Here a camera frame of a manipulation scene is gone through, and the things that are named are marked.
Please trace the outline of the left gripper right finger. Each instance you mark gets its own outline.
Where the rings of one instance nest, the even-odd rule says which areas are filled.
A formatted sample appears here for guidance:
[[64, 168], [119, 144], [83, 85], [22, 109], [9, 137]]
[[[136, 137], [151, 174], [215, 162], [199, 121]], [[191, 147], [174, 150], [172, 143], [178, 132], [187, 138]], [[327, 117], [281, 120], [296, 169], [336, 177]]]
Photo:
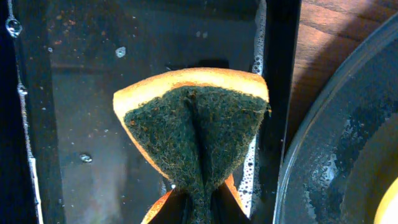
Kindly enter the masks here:
[[226, 184], [213, 192], [213, 224], [250, 224]]

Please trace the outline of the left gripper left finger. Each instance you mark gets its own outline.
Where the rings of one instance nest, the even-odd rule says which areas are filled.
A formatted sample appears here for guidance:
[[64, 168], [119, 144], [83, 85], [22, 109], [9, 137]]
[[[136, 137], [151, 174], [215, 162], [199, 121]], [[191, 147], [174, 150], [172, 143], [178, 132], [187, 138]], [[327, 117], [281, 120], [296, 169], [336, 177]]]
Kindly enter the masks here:
[[148, 211], [148, 224], [187, 224], [190, 216], [189, 194], [171, 190]]

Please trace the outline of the green and yellow sponge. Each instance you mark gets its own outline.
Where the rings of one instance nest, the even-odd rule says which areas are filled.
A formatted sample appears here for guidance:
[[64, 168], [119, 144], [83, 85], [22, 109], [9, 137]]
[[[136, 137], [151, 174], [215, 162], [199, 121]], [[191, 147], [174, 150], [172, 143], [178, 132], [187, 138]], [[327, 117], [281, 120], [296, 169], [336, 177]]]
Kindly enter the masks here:
[[227, 68], [170, 71], [113, 96], [113, 110], [144, 159], [189, 194], [187, 223], [213, 223], [213, 192], [222, 184], [243, 211], [233, 172], [270, 109], [260, 75]]

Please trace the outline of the yellow plate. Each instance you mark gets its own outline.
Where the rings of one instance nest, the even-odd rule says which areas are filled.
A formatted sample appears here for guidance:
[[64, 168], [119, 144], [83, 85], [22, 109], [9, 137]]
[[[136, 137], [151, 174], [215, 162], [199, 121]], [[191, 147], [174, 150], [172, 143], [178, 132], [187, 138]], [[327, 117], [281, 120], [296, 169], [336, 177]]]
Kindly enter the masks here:
[[383, 195], [374, 217], [374, 224], [397, 224], [398, 222], [397, 179]]

